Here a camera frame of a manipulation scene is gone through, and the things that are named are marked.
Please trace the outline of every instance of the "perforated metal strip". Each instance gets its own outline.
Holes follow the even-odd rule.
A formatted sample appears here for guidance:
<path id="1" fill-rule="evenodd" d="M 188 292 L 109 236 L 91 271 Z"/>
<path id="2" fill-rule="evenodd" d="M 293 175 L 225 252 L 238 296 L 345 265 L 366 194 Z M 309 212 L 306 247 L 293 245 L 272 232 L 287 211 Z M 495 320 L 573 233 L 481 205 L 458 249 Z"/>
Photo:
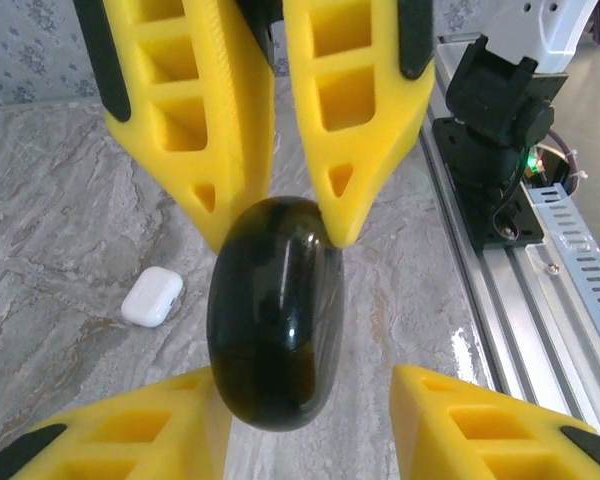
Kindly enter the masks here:
<path id="1" fill-rule="evenodd" d="M 529 190 L 600 334 L 600 250 L 561 185 Z"/>

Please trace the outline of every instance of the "black oval object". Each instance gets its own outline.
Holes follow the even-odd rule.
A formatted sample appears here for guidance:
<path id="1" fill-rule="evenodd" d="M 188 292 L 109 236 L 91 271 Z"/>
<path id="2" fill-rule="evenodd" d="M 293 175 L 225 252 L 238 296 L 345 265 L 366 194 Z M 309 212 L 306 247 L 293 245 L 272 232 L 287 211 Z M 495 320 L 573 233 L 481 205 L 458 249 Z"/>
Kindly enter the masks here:
<path id="1" fill-rule="evenodd" d="M 242 421 L 287 431 L 326 403 L 344 314 L 342 250 L 318 206 L 263 200 L 232 226 L 216 260 L 207 311 L 211 368 Z"/>

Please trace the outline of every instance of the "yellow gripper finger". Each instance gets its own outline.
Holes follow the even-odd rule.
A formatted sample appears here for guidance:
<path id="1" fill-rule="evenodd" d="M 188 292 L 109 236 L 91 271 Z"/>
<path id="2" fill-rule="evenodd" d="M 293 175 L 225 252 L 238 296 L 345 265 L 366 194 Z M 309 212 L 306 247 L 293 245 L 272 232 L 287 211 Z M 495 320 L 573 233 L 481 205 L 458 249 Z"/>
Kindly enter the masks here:
<path id="1" fill-rule="evenodd" d="M 245 15 L 236 0 L 74 3 L 111 134 L 217 252 L 237 216 L 267 195 L 266 12 Z"/>
<path id="2" fill-rule="evenodd" d="M 284 0 L 293 93 L 331 240 L 353 244 L 434 84 L 431 0 Z"/>
<path id="3" fill-rule="evenodd" d="M 397 366 L 389 409 L 404 480 L 600 480 L 592 427 L 502 393 Z"/>
<path id="4" fill-rule="evenodd" d="M 231 418 L 201 368 L 48 418 L 0 452 L 0 479 L 221 479 Z"/>

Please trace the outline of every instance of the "marble surface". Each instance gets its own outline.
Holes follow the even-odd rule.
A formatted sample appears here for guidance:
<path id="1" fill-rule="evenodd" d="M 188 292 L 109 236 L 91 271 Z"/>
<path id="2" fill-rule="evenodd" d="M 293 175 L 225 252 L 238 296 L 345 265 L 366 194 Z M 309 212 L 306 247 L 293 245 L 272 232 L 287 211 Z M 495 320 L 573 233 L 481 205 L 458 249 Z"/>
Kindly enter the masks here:
<path id="1" fill-rule="evenodd" d="M 311 189 L 286 80 L 277 87 L 273 194 Z M 398 478 L 391 367 L 485 385 L 483 357 L 417 146 L 345 252 L 347 311 L 336 385 L 287 434 L 234 421 L 226 478 Z M 0 109 L 0 447 L 35 422 L 208 363 L 214 256 L 180 208 L 79 102 Z M 149 330 L 119 315 L 142 269 L 185 292 Z"/>
<path id="2" fill-rule="evenodd" d="M 436 35 L 479 31 L 486 5 L 497 1 L 434 0 Z M 288 75 L 283 23 L 274 25 L 273 40 L 276 74 Z M 0 105 L 96 92 L 73 2 L 0 0 Z"/>

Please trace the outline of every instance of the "patterned wall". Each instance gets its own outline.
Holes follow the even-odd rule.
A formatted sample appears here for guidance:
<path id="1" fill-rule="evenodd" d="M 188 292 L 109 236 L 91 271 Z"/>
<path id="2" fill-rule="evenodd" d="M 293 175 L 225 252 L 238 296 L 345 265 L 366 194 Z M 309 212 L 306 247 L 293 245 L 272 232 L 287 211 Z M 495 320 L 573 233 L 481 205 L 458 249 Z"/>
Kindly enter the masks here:
<path id="1" fill-rule="evenodd" d="M 435 0 L 436 33 L 472 33 L 483 4 Z M 274 26 L 276 73 L 288 74 L 282 24 Z M 0 0 L 0 104 L 97 93 L 71 0 Z"/>

